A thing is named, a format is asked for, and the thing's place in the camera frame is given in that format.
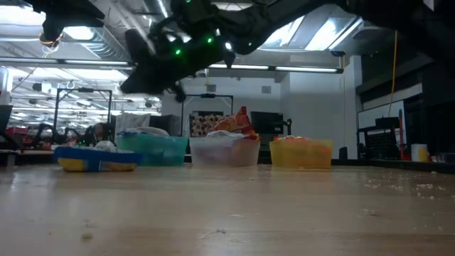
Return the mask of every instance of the blue plastic bowl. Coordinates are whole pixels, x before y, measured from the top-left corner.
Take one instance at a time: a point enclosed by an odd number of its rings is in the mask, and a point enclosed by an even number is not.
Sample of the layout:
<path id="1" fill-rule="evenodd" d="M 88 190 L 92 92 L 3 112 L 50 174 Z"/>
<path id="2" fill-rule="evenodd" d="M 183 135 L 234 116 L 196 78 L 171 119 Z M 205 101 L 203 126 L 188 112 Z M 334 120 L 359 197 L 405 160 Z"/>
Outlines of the blue plastic bowl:
<path id="1" fill-rule="evenodd" d="M 121 133 L 117 146 L 142 154 L 142 166 L 182 166 L 185 164 L 187 138 L 154 134 Z"/>

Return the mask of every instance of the snack bag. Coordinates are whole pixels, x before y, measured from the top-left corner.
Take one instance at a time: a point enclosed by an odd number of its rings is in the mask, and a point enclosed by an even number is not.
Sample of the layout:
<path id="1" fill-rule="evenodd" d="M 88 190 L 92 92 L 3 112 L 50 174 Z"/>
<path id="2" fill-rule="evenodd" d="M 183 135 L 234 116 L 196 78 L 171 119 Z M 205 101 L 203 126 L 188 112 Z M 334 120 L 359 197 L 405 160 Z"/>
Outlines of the snack bag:
<path id="1" fill-rule="evenodd" d="M 259 137 L 251 125 L 246 107 L 241 107 L 240 111 L 236 115 L 226 117 L 212 128 L 212 132 L 220 130 L 225 130 L 232 133 L 247 134 L 249 136 L 245 137 L 246 139 L 259 140 Z"/>

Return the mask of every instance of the ceiling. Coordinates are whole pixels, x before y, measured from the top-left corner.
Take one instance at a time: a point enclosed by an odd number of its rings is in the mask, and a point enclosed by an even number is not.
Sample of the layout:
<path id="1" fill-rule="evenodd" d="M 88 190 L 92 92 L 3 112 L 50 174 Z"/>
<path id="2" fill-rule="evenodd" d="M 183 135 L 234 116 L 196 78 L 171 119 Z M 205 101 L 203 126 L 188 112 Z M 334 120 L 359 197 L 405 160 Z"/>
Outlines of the ceiling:
<path id="1" fill-rule="evenodd" d="M 11 6 L 11 1 L 0 0 L 0 56 L 20 58 L 61 58 L 75 60 L 129 60 L 125 51 L 124 32 L 129 28 L 137 28 L 145 34 L 150 25 L 170 15 L 168 0 L 93 0 L 92 3 L 102 11 L 105 17 L 104 28 L 65 29 L 60 45 L 54 51 L 44 47 L 38 40 L 42 31 L 41 24 L 45 18 L 42 14 L 32 12 L 26 6 Z M 250 5 L 245 0 L 220 0 L 218 7 L 236 11 Z M 250 55 L 238 56 L 235 64 L 242 65 L 283 65 L 283 66 L 309 66 L 318 68 L 339 68 L 340 60 L 333 57 L 327 48 L 340 36 L 344 40 L 332 50 L 345 51 L 348 55 L 372 54 L 393 41 L 393 32 L 376 28 L 369 23 L 358 22 L 357 17 L 347 14 L 334 5 L 325 5 L 305 15 L 297 21 L 278 30 L 270 36 L 269 40 L 258 50 Z M 56 88 L 91 87 L 95 89 L 112 90 L 114 100 L 113 110 L 140 111 L 144 109 L 147 100 L 153 102 L 153 107 L 147 109 L 152 114 L 159 114 L 161 103 L 159 98 L 150 98 L 146 95 L 128 95 L 125 97 L 118 90 L 118 85 L 125 80 L 127 73 L 123 70 L 87 70 L 82 68 L 41 68 L 37 65 L 29 67 L 7 67 L 14 74 L 14 91 L 12 98 L 15 107 L 37 108 L 26 97 L 37 97 L 38 105 L 52 109 L 55 106 Z M 247 70 L 211 70 L 213 77 L 249 77 L 249 78 L 275 78 L 277 82 L 284 77 L 283 73 Z M 48 91 L 33 91 L 32 85 L 46 81 L 50 84 Z M 88 98 L 75 92 L 79 100 Z M 105 118 L 107 103 L 96 102 L 90 107 L 81 106 L 76 100 L 63 101 L 60 108 L 64 112 L 73 112 L 71 109 L 91 109 L 80 118 L 78 124 L 85 126 L 90 120 Z M 42 112 L 24 110 L 30 117 L 18 117 L 17 121 L 35 122 L 36 119 L 52 122 L 53 115 L 43 116 Z M 65 125 L 65 118 L 59 118 Z"/>

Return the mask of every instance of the table surface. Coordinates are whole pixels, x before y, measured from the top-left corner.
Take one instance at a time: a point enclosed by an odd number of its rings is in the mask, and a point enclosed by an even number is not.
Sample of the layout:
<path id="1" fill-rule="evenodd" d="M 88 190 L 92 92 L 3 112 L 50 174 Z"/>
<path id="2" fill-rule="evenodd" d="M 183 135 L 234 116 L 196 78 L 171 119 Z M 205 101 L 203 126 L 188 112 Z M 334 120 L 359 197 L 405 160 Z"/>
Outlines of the table surface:
<path id="1" fill-rule="evenodd" d="M 455 176 L 327 171 L 0 171 L 2 255 L 453 255 Z"/>

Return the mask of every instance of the yellow plastic container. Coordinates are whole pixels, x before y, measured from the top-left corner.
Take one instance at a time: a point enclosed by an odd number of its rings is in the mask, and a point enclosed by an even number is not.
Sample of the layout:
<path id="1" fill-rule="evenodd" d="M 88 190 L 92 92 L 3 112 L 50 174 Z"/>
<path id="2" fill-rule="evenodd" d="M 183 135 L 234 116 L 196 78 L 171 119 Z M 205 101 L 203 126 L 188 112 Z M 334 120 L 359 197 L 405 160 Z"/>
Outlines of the yellow plastic container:
<path id="1" fill-rule="evenodd" d="M 272 164 L 286 168 L 329 169 L 333 141 L 317 139 L 283 139 L 270 142 Z"/>

